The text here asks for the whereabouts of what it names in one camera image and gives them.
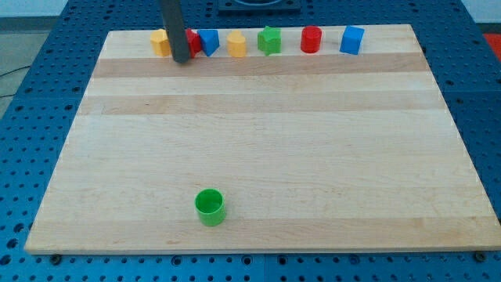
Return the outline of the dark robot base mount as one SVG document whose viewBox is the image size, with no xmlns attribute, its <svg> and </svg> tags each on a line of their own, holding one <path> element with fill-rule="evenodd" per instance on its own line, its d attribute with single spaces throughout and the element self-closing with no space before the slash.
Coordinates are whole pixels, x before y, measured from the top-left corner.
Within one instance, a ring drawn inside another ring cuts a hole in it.
<svg viewBox="0 0 501 282">
<path fill-rule="evenodd" d="M 300 0 L 217 0 L 219 13 L 299 12 Z"/>
</svg>

